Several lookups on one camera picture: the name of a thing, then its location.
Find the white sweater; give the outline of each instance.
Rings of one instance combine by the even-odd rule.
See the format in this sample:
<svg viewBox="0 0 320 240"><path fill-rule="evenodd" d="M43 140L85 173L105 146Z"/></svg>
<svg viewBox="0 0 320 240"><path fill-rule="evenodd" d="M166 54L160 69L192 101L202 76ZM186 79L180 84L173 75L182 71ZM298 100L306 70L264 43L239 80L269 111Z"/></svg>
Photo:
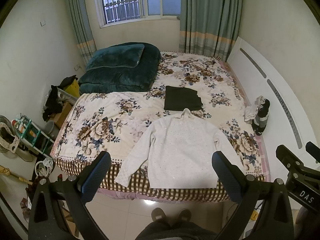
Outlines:
<svg viewBox="0 0 320 240"><path fill-rule="evenodd" d="M131 175L148 160L151 188L215 188L211 158L216 151L243 166L226 136L189 109L152 122L122 163L115 182L127 187Z"/></svg>

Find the green curtain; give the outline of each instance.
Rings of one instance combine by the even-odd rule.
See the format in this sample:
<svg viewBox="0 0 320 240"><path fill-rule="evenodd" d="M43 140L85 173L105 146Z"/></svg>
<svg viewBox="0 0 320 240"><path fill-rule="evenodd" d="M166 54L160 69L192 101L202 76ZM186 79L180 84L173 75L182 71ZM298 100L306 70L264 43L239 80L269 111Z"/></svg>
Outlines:
<svg viewBox="0 0 320 240"><path fill-rule="evenodd" d="M239 32L242 0L181 0L179 50L226 61Z"/></svg>
<svg viewBox="0 0 320 240"><path fill-rule="evenodd" d="M76 34L77 46L85 63L88 63L97 50L94 42L84 0L66 0L73 29Z"/></svg>

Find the blue gripper pad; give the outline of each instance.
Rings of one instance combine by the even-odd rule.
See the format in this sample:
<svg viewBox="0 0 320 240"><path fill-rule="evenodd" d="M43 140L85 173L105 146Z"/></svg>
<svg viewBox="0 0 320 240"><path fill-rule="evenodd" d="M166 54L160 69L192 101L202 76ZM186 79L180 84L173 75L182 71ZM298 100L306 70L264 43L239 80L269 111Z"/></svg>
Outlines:
<svg viewBox="0 0 320 240"><path fill-rule="evenodd" d="M81 187L81 200L83 203L90 202L93 199L102 180L105 178L111 166L110 154L102 151L91 165L93 165L93 169Z"/></svg>
<svg viewBox="0 0 320 240"><path fill-rule="evenodd" d="M212 155L212 167L217 173L219 181L222 183L231 201L240 204L242 201L242 186L231 171L231 169L235 169L234 165L229 162L222 152L217 151ZM239 177L244 178L242 172L240 170L239 172L241 173Z"/></svg>

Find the sweater collar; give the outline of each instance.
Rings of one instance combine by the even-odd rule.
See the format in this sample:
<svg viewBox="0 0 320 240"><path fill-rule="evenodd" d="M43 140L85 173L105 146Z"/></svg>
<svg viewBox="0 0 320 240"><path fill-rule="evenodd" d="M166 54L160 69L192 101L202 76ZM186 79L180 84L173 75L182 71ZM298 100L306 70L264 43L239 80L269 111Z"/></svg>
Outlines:
<svg viewBox="0 0 320 240"><path fill-rule="evenodd" d="M190 112L190 110L188 108L185 108L182 113L175 114L174 117L175 118L180 118L180 119L184 119L184 118L193 119L194 115L191 114L191 112Z"/></svg>

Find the white wall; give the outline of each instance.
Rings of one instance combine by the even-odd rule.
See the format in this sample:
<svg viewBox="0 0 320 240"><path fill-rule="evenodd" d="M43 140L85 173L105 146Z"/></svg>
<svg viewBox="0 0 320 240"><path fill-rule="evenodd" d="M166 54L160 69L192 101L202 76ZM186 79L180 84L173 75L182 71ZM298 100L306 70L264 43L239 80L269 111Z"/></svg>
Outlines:
<svg viewBox="0 0 320 240"><path fill-rule="evenodd" d="M162 51L179 50L179 20L146 20L100 28L94 0L85 0L85 5L97 49L137 41L151 43Z"/></svg>
<svg viewBox="0 0 320 240"><path fill-rule="evenodd" d="M50 85L83 73L73 69L84 63L64 1L19 0L0 28L0 114L10 120L22 112L43 126L41 104ZM31 179L34 162L0 153L0 165ZM25 187L16 179L0 176L0 190L22 221L20 201L26 197Z"/></svg>
<svg viewBox="0 0 320 240"><path fill-rule="evenodd" d="M303 0L244 0L239 36L283 76L320 142L320 25Z"/></svg>

